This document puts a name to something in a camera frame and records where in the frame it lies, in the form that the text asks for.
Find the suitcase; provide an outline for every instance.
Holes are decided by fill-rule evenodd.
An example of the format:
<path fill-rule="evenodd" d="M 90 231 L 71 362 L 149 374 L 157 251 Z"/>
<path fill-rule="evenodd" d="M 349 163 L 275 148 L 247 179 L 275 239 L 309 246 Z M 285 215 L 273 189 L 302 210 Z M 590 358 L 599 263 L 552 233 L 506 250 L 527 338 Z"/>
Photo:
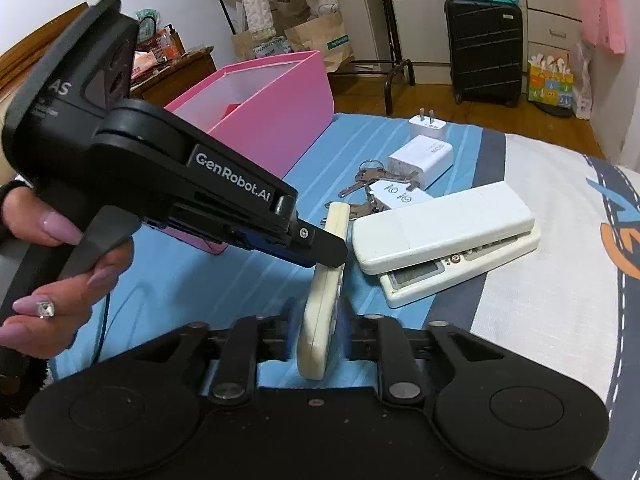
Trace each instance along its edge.
<path fill-rule="evenodd" d="M 489 98 L 518 105 L 522 93 L 522 11 L 484 0 L 445 3 L 456 102 Z"/>

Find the pink box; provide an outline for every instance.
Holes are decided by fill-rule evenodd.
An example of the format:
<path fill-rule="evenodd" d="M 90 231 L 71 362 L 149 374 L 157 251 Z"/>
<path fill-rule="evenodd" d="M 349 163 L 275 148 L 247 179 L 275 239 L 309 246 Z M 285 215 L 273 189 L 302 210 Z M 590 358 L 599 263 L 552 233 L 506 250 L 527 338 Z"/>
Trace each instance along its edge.
<path fill-rule="evenodd" d="M 334 98 L 322 55 L 296 52 L 222 67 L 165 108 L 283 178 L 331 124 Z M 164 232 L 212 254 L 227 246 Z"/>

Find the remote control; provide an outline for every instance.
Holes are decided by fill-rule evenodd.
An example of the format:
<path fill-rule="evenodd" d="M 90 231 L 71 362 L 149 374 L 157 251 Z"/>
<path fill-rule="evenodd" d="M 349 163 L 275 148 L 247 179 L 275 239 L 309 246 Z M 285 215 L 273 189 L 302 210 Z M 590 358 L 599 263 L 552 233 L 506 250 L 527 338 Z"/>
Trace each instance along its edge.
<path fill-rule="evenodd" d="M 365 274 L 405 269 L 531 231 L 535 220 L 505 182 L 358 218 L 353 251 Z"/>
<path fill-rule="evenodd" d="M 536 224 L 528 233 L 380 274 L 380 284 L 388 306 L 398 308 L 524 256 L 535 250 L 539 243 L 540 227 Z"/>
<path fill-rule="evenodd" d="M 346 240 L 350 211 L 347 203 L 331 202 L 324 230 Z M 305 379 L 319 381 L 324 377 L 343 270 L 344 265 L 332 269 L 320 264 L 314 269 L 297 348 L 298 373 Z"/>

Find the pink fingernail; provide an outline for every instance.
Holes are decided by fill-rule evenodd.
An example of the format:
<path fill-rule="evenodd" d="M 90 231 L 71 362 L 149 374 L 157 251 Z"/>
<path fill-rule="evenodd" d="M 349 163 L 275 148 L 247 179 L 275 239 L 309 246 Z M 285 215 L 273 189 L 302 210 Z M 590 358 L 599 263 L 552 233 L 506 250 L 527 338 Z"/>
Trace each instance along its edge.
<path fill-rule="evenodd" d="M 71 245 L 78 245 L 82 238 L 82 231 L 56 211 L 43 217 L 42 229 L 52 238 Z"/>
<path fill-rule="evenodd" d="M 18 314 L 24 314 L 25 316 L 40 316 L 38 314 L 38 303 L 43 301 L 52 301 L 52 299 L 44 294 L 25 296 L 14 301 L 14 310 Z"/>
<path fill-rule="evenodd" d="M 94 288 L 105 286 L 108 283 L 115 282 L 118 279 L 119 274 L 120 272 L 116 266 L 106 266 L 103 269 L 96 270 L 94 275 L 87 282 L 87 285 Z"/>
<path fill-rule="evenodd" d="M 0 326 L 0 345 L 14 346 L 31 339 L 31 331 L 22 323 Z"/>

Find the finger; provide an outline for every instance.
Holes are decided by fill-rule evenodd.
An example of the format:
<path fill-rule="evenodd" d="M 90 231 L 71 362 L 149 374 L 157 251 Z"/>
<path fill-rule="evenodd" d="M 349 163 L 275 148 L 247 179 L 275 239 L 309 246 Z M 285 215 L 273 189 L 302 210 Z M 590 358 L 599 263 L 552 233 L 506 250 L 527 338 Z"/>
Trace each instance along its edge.
<path fill-rule="evenodd" d="M 39 359 L 49 359 L 64 351 L 84 322 L 73 316 L 40 319 L 12 316 L 0 328 L 2 346 Z"/>
<path fill-rule="evenodd" d="M 104 269 L 116 269 L 119 274 L 129 269 L 133 261 L 133 240 L 128 238 L 125 242 L 109 251 L 98 260 L 94 268 L 94 277 Z"/>
<path fill-rule="evenodd" d="M 114 289 L 118 276 L 119 274 L 114 274 L 108 280 L 91 283 L 92 274 L 86 272 L 60 282 L 47 283 L 30 296 L 14 301 L 13 308 L 18 314 L 40 316 L 38 307 L 51 302 L 56 316 L 85 318 L 91 315 L 92 305 Z"/>
<path fill-rule="evenodd" d="M 78 245 L 82 231 L 36 197 L 28 187 L 12 190 L 2 202 L 2 223 L 16 238 L 55 247 Z"/>

